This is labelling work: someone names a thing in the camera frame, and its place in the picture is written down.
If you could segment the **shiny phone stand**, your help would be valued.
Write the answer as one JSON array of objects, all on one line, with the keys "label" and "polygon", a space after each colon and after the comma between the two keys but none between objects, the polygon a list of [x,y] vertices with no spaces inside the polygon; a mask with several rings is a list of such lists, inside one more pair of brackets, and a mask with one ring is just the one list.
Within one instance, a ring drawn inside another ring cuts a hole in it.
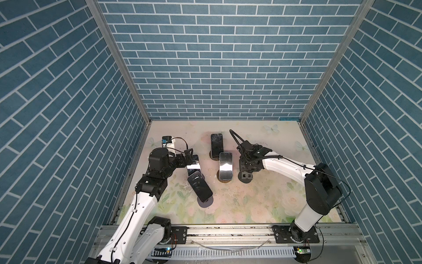
[{"label": "shiny phone stand", "polygon": [[222,152],[219,160],[219,171],[222,177],[233,174],[233,155],[230,152]]},{"label": "shiny phone stand", "polygon": [[195,172],[201,172],[201,166],[198,155],[192,156],[192,164],[188,165],[186,168],[188,176],[191,176]]}]

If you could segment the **black phone stand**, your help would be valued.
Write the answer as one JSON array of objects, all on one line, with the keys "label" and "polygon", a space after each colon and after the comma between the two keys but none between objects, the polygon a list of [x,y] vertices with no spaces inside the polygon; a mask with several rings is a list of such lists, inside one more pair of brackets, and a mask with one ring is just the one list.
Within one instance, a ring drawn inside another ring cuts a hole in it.
[{"label": "black phone stand", "polygon": [[223,134],[211,134],[211,151],[214,153],[224,151]]},{"label": "black phone stand", "polygon": [[187,181],[200,199],[200,202],[204,203],[213,196],[211,188],[206,183],[200,171],[195,171],[192,175],[188,176]]}]

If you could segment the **black phone back stand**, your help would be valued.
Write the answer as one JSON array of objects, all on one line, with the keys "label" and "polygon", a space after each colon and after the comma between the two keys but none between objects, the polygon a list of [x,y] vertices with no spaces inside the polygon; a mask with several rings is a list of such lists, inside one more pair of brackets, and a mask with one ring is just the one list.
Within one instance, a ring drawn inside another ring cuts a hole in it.
[{"label": "black phone back stand", "polygon": [[224,151],[223,134],[211,134],[211,151],[214,153]]}]

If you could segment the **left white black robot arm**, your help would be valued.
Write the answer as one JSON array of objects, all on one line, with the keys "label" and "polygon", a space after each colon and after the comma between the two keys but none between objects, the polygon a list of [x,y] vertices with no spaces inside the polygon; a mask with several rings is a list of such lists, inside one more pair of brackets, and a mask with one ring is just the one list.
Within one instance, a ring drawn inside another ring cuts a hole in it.
[{"label": "left white black robot arm", "polygon": [[141,264],[155,247],[171,238],[171,220],[152,219],[144,232],[144,224],[168,186],[168,178],[177,168],[193,164],[193,149],[178,154],[167,147],[155,148],[148,156],[146,173],[135,186],[135,195],[122,222],[97,257],[87,264]]}]

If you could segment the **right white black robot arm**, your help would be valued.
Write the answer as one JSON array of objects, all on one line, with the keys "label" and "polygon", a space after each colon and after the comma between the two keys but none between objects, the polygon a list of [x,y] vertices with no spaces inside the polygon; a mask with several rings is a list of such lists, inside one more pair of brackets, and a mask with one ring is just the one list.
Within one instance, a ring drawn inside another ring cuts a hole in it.
[{"label": "right white black robot arm", "polygon": [[260,145],[239,146],[237,150],[240,153],[238,179],[241,182],[250,183],[254,172],[265,169],[304,186],[306,205],[287,232],[293,242],[305,242],[313,233],[315,224],[337,206],[343,195],[340,179],[332,175],[326,164],[312,166],[300,163]]}]

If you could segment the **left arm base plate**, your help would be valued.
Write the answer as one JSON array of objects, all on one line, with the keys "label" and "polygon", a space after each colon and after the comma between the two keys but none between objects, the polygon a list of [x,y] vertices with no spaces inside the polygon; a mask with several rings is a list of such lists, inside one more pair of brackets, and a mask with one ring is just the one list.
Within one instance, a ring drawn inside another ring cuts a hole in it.
[{"label": "left arm base plate", "polygon": [[187,226],[172,226],[164,229],[164,237],[159,244],[170,244],[173,239],[173,244],[186,244],[187,240]]}]

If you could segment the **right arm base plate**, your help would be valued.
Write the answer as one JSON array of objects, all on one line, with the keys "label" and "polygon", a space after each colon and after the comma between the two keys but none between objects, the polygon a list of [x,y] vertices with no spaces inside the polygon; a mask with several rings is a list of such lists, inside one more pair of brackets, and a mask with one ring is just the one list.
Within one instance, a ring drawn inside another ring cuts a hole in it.
[{"label": "right arm base plate", "polygon": [[275,241],[277,244],[320,243],[320,239],[318,237],[317,229],[315,226],[313,226],[307,232],[302,231],[294,223],[273,225],[271,227],[271,230],[274,233]]}]

